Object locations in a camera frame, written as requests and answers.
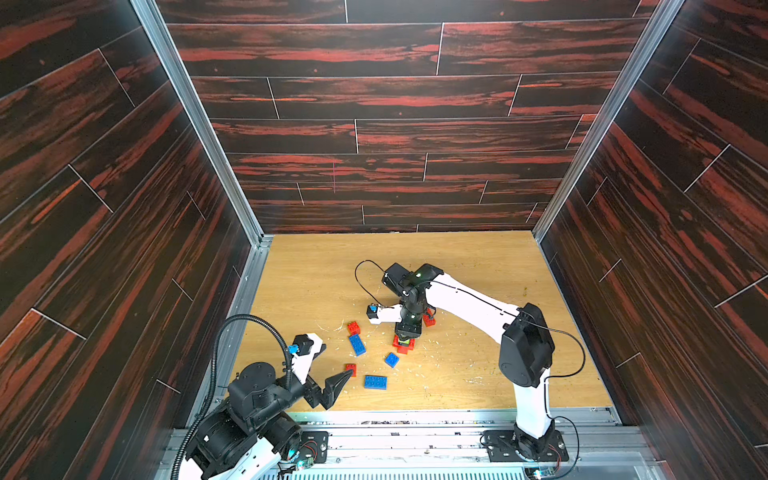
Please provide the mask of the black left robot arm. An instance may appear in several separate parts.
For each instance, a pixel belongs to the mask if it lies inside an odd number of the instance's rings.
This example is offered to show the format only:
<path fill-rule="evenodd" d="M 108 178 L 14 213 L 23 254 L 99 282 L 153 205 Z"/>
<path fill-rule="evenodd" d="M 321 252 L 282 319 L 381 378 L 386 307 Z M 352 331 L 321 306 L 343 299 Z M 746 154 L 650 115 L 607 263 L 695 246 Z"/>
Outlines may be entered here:
<path fill-rule="evenodd" d="M 312 408 L 330 409 L 354 375 L 344 370 L 320 387 L 309 370 L 324 350 L 318 335 L 301 334 L 288 347 L 291 365 L 283 376 L 267 362 L 248 365 L 228 385 L 228 397 L 202 420 L 183 467 L 191 472 L 189 464 L 195 463 L 202 479 L 243 478 L 280 461 L 293 469 L 310 467 L 320 453 L 319 442 L 304 440 L 286 410 L 301 399 Z"/>

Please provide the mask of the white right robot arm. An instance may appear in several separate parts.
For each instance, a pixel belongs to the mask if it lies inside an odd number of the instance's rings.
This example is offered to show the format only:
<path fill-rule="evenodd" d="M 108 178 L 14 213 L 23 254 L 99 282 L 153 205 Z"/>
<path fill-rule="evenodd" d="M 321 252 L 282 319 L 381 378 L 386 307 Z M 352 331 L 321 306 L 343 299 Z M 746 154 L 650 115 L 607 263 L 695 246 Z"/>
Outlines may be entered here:
<path fill-rule="evenodd" d="M 399 297 L 399 303 L 381 307 L 377 318 L 395 324 L 400 345 L 420 337 L 422 324 L 434 309 L 475 326 L 500 345 L 499 369 L 514 384 L 518 434 L 532 440 L 548 434 L 552 421 L 545 386 L 555 345 L 538 307 L 528 303 L 519 308 L 495 300 L 429 265 L 417 272 L 395 266 L 382 283 Z"/>

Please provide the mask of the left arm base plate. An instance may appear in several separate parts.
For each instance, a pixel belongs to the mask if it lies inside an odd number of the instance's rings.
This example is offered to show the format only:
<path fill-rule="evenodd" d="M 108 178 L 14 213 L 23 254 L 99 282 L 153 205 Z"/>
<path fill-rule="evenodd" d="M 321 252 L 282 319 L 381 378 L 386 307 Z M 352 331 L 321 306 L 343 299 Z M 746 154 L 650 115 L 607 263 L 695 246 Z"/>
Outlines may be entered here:
<path fill-rule="evenodd" d="M 328 457 L 328 449 L 328 431 L 304 430 L 299 441 L 298 464 L 306 468 L 316 464 L 324 464 Z"/>

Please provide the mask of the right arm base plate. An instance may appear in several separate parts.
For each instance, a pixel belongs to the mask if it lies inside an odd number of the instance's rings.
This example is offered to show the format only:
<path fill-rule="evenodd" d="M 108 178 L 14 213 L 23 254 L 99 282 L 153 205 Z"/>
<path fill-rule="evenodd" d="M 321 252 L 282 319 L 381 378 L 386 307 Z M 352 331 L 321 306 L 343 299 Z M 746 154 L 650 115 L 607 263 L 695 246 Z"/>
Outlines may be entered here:
<path fill-rule="evenodd" d="M 491 462 L 565 463 L 569 460 L 562 434 L 550 429 L 534 438 L 521 430 L 486 430 L 480 436 Z"/>

